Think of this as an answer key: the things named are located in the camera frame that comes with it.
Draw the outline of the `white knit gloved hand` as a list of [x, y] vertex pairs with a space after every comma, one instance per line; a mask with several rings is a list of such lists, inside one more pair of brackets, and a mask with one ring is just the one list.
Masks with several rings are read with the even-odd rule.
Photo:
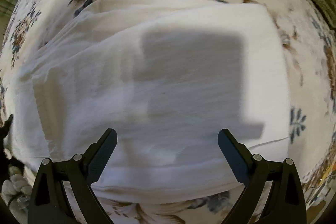
[[9, 167], [9, 178], [1, 186], [1, 199], [19, 223], [28, 223], [32, 187], [17, 166]]

